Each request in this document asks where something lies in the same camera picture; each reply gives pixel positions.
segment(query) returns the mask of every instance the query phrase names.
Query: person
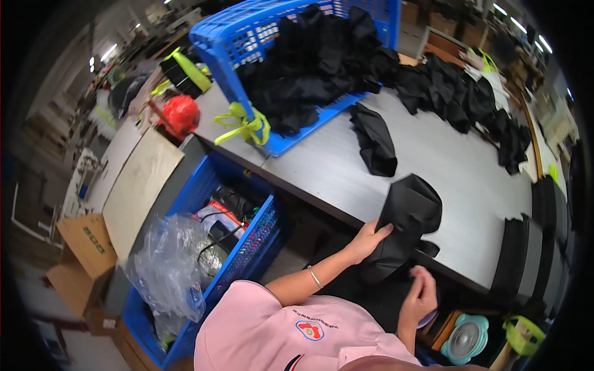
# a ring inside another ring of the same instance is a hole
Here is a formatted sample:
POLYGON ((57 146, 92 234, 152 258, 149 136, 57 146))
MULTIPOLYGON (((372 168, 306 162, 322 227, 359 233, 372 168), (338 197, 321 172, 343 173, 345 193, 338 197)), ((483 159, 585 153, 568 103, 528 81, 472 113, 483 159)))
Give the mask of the person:
POLYGON ((435 280, 421 266, 398 316, 384 332, 362 307, 314 295, 351 265, 361 263, 393 230, 366 223, 342 250, 266 286, 235 281, 196 337, 194 370, 412 370, 419 321, 437 308, 435 280))

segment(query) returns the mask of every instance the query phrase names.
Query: blue plastic basket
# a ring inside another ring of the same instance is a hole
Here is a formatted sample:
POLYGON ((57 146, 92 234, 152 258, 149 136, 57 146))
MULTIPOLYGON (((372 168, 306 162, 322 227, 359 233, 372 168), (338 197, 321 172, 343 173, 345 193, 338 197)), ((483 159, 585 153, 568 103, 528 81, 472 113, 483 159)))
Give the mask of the blue plastic basket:
POLYGON ((290 224, 287 222, 282 204, 274 198, 273 187, 259 176, 217 153, 209 154, 198 165, 173 202, 168 215, 178 212, 196 213, 221 184, 237 181, 249 184, 254 192, 258 192, 260 196, 267 196, 267 199, 225 260, 219 273, 204 290, 206 311, 201 321, 188 321, 168 353, 158 345, 154 326, 149 321, 142 297, 135 288, 130 290, 122 317, 130 333, 161 369, 181 358, 194 355, 196 335, 200 326, 231 282, 261 279, 290 235, 290 224))
MULTIPOLYGON (((229 102, 240 102, 251 119, 254 114, 239 77, 238 66, 266 58, 265 48, 279 32, 282 17, 295 19, 296 15, 314 0, 246 0, 224 9, 195 25, 189 39, 210 68, 214 79, 229 102)), ((351 6, 360 7, 371 14, 384 46, 396 49, 400 24, 400 0, 322 0, 317 1, 325 14, 348 17, 351 6)), ((271 133, 264 149, 273 157, 287 152, 297 142, 338 115, 365 94, 345 94, 336 102, 318 107, 319 120, 302 128, 299 134, 283 138, 271 133)))

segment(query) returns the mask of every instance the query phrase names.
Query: ceiling light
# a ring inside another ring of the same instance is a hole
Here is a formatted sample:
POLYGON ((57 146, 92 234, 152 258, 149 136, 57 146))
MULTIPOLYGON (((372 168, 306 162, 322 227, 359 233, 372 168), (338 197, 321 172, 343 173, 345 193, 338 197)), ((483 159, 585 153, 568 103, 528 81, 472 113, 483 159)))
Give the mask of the ceiling light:
POLYGON ((105 58, 107 58, 107 57, 109 56, 109 54, 110 54, 111 52, 113 52, 113 50, 115 49, 115 47, 116 47, 117 45, 118 45, 118 44, 113 44, 113 45, 112 45, 112 47, 110 47, 110 48, 109 48, 109 50, 108 50, 107 52, 105 52, 105 54, 104 54, 104 55, 101 57, 100 61, 102 61, 102 62, 103 62, 103 61, 105 60, 105 58))
POLYGON ((499 5, 493 4, 493 6, 495 7, 495 9, 499 10, 500 12, 502 12, 503 15, 507 15, 507 12, 504 11, 503 8, 501 8, 499 5))
POLYGON ((516 26, 518 26, 518 28, 519 28, 519 29, 521 29, 521 30, 522 30, 522 32, 524 32, 524 33, 528 33, 528 31, 526 31, 526 29, 524 28, 524 26, 522 26, 522 25, 521 25, 521 24, 520 24, 518 21, 516 21, 516 19, 515 19, 514 17, 510 17, 510 18, 511 18, 511 21, 512 21, 513 23, 515 23, 515 24, 516 24, 516 26))
POLYGON ((549 51, 549 53, 553 54, 553 49, 549 46, 549 43, 546 42, 545 38, 542 35, 538 35, 538 39, 542 42, 545 48, 549 51))

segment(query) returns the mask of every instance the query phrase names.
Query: white pipe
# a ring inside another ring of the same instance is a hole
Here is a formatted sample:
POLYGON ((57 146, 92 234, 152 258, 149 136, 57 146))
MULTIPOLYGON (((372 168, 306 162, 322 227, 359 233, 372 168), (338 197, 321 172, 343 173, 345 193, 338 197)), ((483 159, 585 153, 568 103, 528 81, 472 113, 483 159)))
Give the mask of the white pipe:
POLYGON ((16 187, 14 188, 14 197, 12 199, 12 215, 10 216, 10 220, 12 220, 12 222, 19 227, 20 229, 24 230, 25 232, 27 232, 28 234, 30 234, 31 236, 35 237, 38 240, 41 240, 45 243, 48 243, 50 245, 54 245, 59 249, 63 249, 64 246, 60 245, 57 242, 52 242, 49 238, 47 237, 43 237, 41 234, 38 234, 37 232, 35 232, 34 230, 30 229, 29 227, 25 226, 23 223, 21 223, 20 221, 16 220, 16 218, 14 217, 14 210, 17 206, 17 193, 18 193, 18 183, 16 185, 16 187))

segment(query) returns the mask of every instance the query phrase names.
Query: bracelet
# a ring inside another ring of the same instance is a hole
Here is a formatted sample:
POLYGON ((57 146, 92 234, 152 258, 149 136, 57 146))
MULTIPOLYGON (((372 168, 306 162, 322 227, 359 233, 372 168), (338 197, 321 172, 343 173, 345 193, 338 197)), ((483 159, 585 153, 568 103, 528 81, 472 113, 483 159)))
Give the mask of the bracelet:
POLYGON ((315 284, 318 285, 319 288, 324 288, 324 286, 322 286, 320 281, 318 281, 318 278, 315 276, 313 269, 311 269, 311 265, 308 265, 307 269, 309 269, 309 273, 311 273, 311 277, 314 279, 315 284))

